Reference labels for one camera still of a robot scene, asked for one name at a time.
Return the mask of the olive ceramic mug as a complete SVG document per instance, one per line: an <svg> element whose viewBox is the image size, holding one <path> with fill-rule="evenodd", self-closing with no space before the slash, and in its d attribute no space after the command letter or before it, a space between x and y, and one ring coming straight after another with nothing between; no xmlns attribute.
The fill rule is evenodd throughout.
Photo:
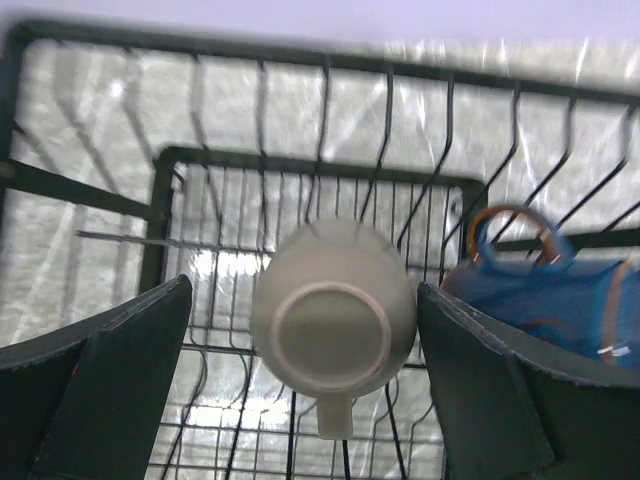
<svg viewBox="0 0 640 480"><path fill-rule="evenodd" d="M353 401L398 373L416 332L416 289L400 254L354 219L297 228L253 293L255 349L280 381L315 399L322 439L352 436Z"/></svg>

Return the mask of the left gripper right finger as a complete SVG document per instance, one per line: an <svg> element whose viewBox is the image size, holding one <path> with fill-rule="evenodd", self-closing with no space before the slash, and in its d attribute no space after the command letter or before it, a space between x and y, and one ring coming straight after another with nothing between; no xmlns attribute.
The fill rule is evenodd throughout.
<svg viewBox="0 0 640 480"><path fill-rule="evenodd" d="M453 479L636 479L639 375L565 351L441 289L418 327Z"/></svg>

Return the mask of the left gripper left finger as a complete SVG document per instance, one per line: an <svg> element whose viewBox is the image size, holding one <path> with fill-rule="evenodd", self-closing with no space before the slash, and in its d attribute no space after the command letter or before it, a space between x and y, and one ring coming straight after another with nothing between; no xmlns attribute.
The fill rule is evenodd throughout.
<svg viewBox="0 0 640 480"><path fill-rule="evenodd" d="M2 348L2 478L143 478L191 305L191 282L179 275Z"/></svg>

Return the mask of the dark blue glazed mug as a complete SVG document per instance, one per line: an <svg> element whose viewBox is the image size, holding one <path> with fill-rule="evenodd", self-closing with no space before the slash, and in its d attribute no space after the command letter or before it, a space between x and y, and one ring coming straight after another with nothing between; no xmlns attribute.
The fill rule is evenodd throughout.
<svg viewBox="0 0 640 480"><path fill-rule="evenodd" d="M542 242L536 262L501 260L488 239L492 218L532 221ZM569 241L524 205L487 207L468 229L467 259L440 287L498 321L565 350L639 368L639 269L625 260L579 260Z"/></svg>

